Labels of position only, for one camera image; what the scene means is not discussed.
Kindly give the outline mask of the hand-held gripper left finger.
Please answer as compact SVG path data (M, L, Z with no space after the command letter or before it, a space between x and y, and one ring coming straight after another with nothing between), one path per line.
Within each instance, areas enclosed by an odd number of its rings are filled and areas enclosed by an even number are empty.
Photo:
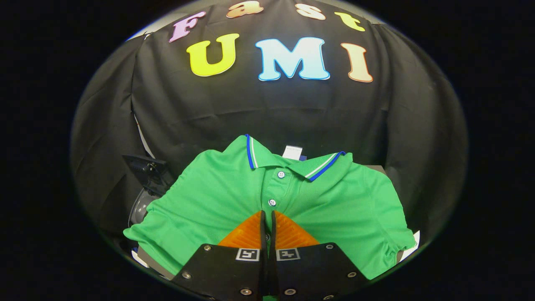
M203 243L172 284L212 301L261 301L268 261L265 212L235 227L220 243Z

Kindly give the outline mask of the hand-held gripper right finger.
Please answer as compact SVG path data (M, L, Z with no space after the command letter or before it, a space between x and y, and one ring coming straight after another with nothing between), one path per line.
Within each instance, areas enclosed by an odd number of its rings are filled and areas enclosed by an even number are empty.
M319 243L284 214L273 211L269 294L279 301L337 301L368 279L334 242Z

